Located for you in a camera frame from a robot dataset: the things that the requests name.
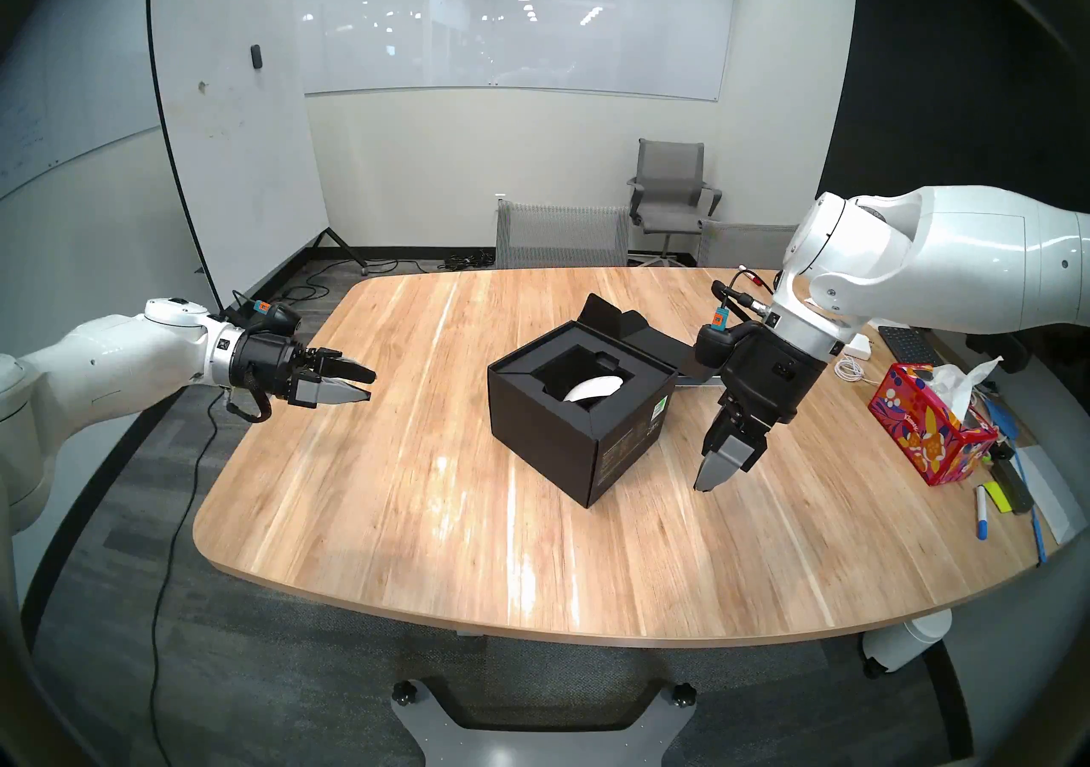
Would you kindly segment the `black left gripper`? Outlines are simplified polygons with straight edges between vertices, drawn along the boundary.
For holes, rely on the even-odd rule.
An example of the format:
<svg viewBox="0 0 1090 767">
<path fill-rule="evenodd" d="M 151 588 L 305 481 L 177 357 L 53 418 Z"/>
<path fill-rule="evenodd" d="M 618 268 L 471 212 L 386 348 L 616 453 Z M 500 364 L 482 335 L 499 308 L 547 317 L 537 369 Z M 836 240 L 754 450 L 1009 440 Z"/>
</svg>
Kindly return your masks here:
<svg viewBox="0 0 1090 767">
<path fill-rule="evenodd" d="M 308 372 L 298 373 L 304 366 Z M 374 384 L 377 374 L 340 350 L 306 348 L 295 337 L 244 329 L 230 356 L 230 388 L 253 387 L 296 407 L 319 407 L 370 401 L 370 391 L 353 384 Z"/>
</svg>

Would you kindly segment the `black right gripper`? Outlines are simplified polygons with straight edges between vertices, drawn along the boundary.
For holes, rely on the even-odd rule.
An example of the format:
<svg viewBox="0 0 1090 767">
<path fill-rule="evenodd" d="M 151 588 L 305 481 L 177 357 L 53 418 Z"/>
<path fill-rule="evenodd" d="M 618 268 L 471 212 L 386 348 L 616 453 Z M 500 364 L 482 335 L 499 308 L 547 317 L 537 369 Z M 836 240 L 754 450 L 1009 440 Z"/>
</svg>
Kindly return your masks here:
<svg viewBox="0 0 1090 767">
<path fill-rule="evenodd" d="M 827 367 L 763 322 L 727 329 L 703 325 L 697 362 L 724 384 L 720 409 L 704 436 L 693 489 L 708 492 L 740 471 L 751 471 L 767 449 L 767 433 L 792 421 Z"/>
</svg>

